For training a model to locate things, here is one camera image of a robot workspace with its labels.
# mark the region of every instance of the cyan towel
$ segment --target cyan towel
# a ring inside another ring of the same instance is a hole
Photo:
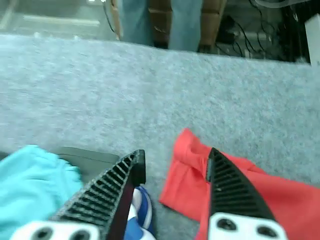
[[[28,145],[0,161],[0,239],[18,227],[47,220],[83,187],[79,169]]]

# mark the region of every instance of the red cloth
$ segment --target red cloth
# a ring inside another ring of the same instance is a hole
[[[171,166],[159,201],[200,221],[196,240],[206,240],[210,184],[205,180],[211,147],[185,129],[177,138]],[[223,153],[261,194],[290,240],[320,239],[320,189],[271,176],[251,161]]]

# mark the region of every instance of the screw hole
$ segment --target screw hole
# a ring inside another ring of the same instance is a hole
[[[90,239],[90,234],[85,231],[85,230],[79,230],[75,232],[70,240],[89,240]]]
[[[276,238],[278,236],[275,231],[273,231],[270,227],[267,227],[267,226],[258,227],[257,232],[261,235],[264,235],[270,238]]]
[[[235,223],[229,219],[222,218],[217,222],[217,227],[224,229],[224,230],[229,230],[229,231],[235,231],[237,230],[237,226]]]
[[[32,240],[49,240],[52,234],[53,230],[50,227],[43,227],[34,233]]]

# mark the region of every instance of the jeans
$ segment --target jeans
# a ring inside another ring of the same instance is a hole
[[[148,2],[148,0],[117,0],[122,41],[154,45]],[[171,0],[169,49],[194,52],[198,50],[201,39],[202,4],[203,0]]]

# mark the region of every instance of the gray carpet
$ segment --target gray carpet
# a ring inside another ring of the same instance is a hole
[[[320,68],[119,42],[0,36],[0,146],[146,151],[156,203],[177,135],[247,157],[268,173],[320,182]],[[197,224],[155,204],[158,239]]]

